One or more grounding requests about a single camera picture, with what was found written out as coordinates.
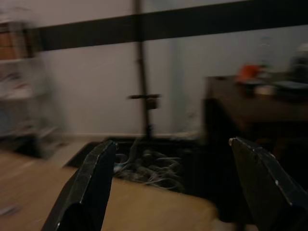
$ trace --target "wall baseboard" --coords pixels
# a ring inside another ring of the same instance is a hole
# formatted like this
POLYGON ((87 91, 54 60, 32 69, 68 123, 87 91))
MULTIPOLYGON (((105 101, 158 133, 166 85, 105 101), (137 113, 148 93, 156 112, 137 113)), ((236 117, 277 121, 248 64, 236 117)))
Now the wall baseboard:
MULTIPOLYGON (((102 141, 108 137, 133 138, 141 137, 143 134, 135 133, 63 133, 64 141, 102 141)), ((174 134, 155 134, 156 138, 171 138, 174 134)))

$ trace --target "white wire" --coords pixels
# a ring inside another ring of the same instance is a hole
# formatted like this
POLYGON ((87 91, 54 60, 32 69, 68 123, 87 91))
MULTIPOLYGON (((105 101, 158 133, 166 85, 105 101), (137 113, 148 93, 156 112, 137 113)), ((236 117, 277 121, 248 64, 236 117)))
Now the white wire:
MULTIPOLYGON (((141 163, 137 163, 139 159, 133 163, 136 158, 137 144, 140 138, 136 138, 133 145, 130 148, 129 156, 126 162, 118 163, 117 170, 115 171, 115 176, 121 177, 125 180, 135 181, 146 185, 152 185, 161 189, 167 190, 178 190, 179 192, 184 191, 183 185, 177 180, 180 176, 177 173, 181 169, 181 164, 178 162, 181 160, 179 157, 167 157, 160 152, 152 152, 149 150, 144 151, 145 153, 154 156, 154 162, 161 162, 163 167, 157 165, 151 165, 149 167, 143 167, 141 163), (170 187, 163 187, 159 185, 164 181, 169 181, 173 184, 170 187)), ((123 157, 124 154, 117 154, 118 157, 123 157)))

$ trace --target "tangled cables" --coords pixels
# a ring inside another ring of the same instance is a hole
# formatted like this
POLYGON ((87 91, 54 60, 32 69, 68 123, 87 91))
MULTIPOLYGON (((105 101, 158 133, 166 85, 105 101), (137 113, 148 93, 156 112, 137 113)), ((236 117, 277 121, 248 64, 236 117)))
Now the tangled cables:
POLYGON ((150 149, 144 150, 141 158, 136 158, 136 149, 140 138, 130 148, 129 155, 116 154, 118 159, 114 168, 114 176, 158 188, 184 192, 180 183, 183 167, 181 158, 168 157, 150 149))

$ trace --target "white wall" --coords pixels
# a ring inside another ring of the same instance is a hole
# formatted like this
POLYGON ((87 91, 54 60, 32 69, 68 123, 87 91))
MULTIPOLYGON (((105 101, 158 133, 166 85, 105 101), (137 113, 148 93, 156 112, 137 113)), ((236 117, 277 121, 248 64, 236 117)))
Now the white wall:
MULTIPOLYGON (((49 26, 131 14, 129 0, 26 0, 49 26)), ((145 11, 217 3, 217 0, 146 0, 145 11)), ((162 94, 152 111, 156 133, 199 129, 205 77, 233 75, 257 60, 260 38, 272 38, 273 67, 284 71, 296 47, 308 40, 308 26, 147 41, 150 93, 162 94)), ((141 130, 135 43, 44 52, 64 114, 73 134, 131 134, 141 130)))

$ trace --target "metal pole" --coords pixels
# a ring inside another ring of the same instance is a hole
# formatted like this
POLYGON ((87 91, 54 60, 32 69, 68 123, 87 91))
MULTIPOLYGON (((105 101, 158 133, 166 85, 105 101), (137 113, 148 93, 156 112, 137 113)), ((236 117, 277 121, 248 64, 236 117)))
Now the metal pole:
POLYGON ((147 103, 148 89, 146 82, 146 72, 144 65, 144 49, 143 49, 143 24, 142 24, 142 15, 141 15, 141 1, 134 0, 134 22, 135 22, 135 36, 137 42, 137 61, 139 64, 139 77, 140 77, 140 88, 142 97, 142 111, 143 111, 143 122, 144 122, 144 132, 146 139, 152 137, 152 126, 150 124, 150 113, 149 106, 147 103))

